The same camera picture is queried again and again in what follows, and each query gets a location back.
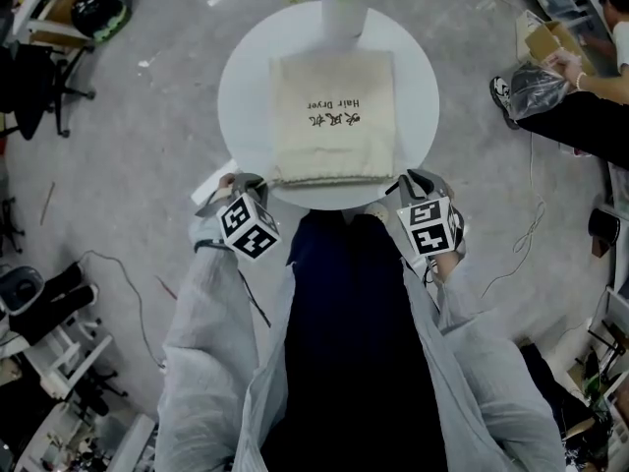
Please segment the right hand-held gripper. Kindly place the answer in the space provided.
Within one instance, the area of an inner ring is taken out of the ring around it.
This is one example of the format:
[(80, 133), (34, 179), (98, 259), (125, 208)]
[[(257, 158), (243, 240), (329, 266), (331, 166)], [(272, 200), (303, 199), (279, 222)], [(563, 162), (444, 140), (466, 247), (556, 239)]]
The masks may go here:
[[(463, 219), (446, 196), (446, 183), (438, 175), (420, 168), (410, 170), (410, 178), (423, 190), (427, 198), (421, 204), (397, 210), (398, 218), (414, 252), (420, 257), (431, 257), (454, 251), (463, 234)], [(416, 200), (412, 181), (406, 174), (397, 180), (401, 200)]]

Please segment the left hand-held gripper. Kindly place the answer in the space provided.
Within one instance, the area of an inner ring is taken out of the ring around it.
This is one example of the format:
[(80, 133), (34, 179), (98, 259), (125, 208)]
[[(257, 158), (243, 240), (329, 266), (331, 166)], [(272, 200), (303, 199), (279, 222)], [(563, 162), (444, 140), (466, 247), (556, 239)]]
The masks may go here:
[(277, 224), (266, 210), (265, 179), (253, 173), (236, 174), (229, 189), (218, 189), (196, 212), (201, 229), (195, 251), (211, 247), (234, 252), (256, 262), (280, 242)]

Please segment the beige drawstring cloth bag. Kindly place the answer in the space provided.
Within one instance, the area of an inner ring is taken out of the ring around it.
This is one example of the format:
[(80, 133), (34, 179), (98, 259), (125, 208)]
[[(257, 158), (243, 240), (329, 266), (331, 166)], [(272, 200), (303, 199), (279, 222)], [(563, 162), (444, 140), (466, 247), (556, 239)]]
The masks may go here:
[(358, 49), (269, 63), (273, 166), (282, 186), (368, 183), (394, 174), (392, 55)]

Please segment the person's right forearm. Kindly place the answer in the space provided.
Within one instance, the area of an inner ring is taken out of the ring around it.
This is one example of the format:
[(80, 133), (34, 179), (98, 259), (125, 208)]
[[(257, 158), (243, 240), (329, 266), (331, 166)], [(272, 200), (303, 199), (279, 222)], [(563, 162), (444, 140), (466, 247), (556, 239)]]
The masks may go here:
[(507, 375), (520, 369), (522, 356), (497, 308), (486, 309), (473, 291), (469, 260), (457, 251), (433, 257), (436, 268), (438, 328), (459, 364), (475, 374)]

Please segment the person's left forearm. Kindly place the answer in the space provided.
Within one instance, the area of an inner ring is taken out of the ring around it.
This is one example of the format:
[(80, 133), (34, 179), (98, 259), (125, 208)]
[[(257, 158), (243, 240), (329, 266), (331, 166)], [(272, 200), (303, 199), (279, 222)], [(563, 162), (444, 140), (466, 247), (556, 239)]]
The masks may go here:
[(237, 258), (222, 242), (214, 217), (196, 217), (190, 239), (194, 258), (163, 344), (167, 369), (189, 362), (198, 370), (210, 358), (250, 373), (257, 366), (257, 342)]

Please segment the clear plastic bag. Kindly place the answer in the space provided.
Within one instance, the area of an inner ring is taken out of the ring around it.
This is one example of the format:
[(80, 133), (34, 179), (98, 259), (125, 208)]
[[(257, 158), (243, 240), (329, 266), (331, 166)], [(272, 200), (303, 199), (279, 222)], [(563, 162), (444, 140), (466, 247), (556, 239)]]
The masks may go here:
[(554, 70), (531, 62), (515, 70), (510, 82), (510, 115), (518, 121), (556, 107), (571, 85)]

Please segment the round white side table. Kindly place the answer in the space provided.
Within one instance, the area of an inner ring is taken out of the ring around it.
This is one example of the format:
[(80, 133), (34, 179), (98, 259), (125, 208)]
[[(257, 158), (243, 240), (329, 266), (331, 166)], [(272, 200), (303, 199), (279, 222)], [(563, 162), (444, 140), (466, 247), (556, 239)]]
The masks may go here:
[(217, 97), (220, 130), (240, 168), (264, 178), (274, 170), (269, 63), (311, 51), (382, 50), (392, 55), (397, 135), (396, 174), (419, 167), (427, 157), (439, 120), (439, 93), (432, 65), (416, 40), (396, 21), (370, 9), (362, 34), (328, 35), (321, 5), (287, 7), (253, 27), (235, 47), (223, 70)]

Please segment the red floor tape strip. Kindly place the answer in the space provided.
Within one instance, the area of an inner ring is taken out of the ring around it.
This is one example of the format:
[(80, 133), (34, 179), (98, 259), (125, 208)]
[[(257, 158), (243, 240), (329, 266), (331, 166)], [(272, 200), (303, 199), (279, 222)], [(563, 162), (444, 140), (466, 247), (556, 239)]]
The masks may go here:
[(174, 301), (177, 301), (178, 299), (177, 294), (173, 290), (170, 289), (170, 287), (164, 282), (164, 280), (160, 278), (158, 275), (155, 275), (154, 278), (158, 281), (158, 283), (160, 284), (164, 292), (166, 292)]

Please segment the black round stool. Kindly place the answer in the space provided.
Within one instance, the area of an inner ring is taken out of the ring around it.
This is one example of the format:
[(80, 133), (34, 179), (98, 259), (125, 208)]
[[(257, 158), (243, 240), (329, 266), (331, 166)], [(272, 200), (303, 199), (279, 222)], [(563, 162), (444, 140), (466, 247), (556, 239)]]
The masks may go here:
[(592, 254), (602, 258), (616, 242), (620, 235), (620, 220), (604, 210), (594, 208), (588, 221), (588, 233), (592, 237)]

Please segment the white open box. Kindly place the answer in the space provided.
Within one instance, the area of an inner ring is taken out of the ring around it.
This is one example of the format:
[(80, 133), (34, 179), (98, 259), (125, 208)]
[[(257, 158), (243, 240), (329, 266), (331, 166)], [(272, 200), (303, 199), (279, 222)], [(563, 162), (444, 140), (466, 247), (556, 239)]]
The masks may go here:
[(516, 57), (520, 63), (531, 58), (526, 38), (543, 24), (544, 21), (530, 10), (523, 11), (515, 20)]

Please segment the person's light grey shirt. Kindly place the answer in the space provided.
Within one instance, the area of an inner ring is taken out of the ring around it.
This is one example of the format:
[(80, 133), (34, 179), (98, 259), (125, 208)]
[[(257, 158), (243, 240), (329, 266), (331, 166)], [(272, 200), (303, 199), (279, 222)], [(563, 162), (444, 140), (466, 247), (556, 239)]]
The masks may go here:
[[(565, 472), (551, 410), (523, 360), (507, 375), (475, 374), (459, 364), (438, 328), (431, 298), (410, 271), (404, 281), (424, 347), (448, 472)], [(268, 472), (261, 447), (286, 413), (284, 340), (295, 278), (283, 276), (269, 348), (255, 369), (210, 358), (166, 371), (158, 405), (156, 472)]]

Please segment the black helmet with green trim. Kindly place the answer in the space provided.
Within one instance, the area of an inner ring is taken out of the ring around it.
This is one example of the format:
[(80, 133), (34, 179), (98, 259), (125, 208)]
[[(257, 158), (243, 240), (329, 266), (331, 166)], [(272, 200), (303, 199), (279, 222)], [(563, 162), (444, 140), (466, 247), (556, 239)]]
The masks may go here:
[(133, 0), (75, 0), (70, 16), (74, 27), (94, 43), (112, 38), (132, 16)]

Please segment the black office chair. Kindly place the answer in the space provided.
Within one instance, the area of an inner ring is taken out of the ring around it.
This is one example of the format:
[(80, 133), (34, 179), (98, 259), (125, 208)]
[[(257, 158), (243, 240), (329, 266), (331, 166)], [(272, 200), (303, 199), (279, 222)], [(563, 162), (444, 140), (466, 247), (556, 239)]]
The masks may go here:
[(25, 140), (31, 140), (45, 113), (55, 115), (57, 135), (69, 138), (70, 131), (62, 127), (63, 98), (68, 94), (95, 98), (93, 90), (85, 92), (69, 86), (84, 54), (93, 52), (94, 46), (89, 43), (72, 60), (55, 60), (57, 51), (51, 46), (17, 42), (0, 46), (0, 115), (13, 114), (16, 121), (14, 126), (0, 130), (0, 139), (19, 132)]

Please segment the white low table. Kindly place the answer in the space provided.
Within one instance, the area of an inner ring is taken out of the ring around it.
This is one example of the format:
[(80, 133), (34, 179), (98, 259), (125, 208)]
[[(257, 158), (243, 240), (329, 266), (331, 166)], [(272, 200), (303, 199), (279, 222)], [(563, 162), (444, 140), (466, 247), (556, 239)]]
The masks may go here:
[(58, 325), (22, 354), (38, 374), (45, 393), (64, 400), (112, 342), (111, 334), (99, 342), (81, 342)]

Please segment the white metal rack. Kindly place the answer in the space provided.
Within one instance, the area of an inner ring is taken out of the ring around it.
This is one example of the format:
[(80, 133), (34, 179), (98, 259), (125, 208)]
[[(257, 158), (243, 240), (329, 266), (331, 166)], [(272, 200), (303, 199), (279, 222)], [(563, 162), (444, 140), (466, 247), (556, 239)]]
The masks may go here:
[(13, 472), (151, 472), (156, 423), (143, 413), (125, 429), (109, 415), (82, 416), (55, 406), (33, 434)]

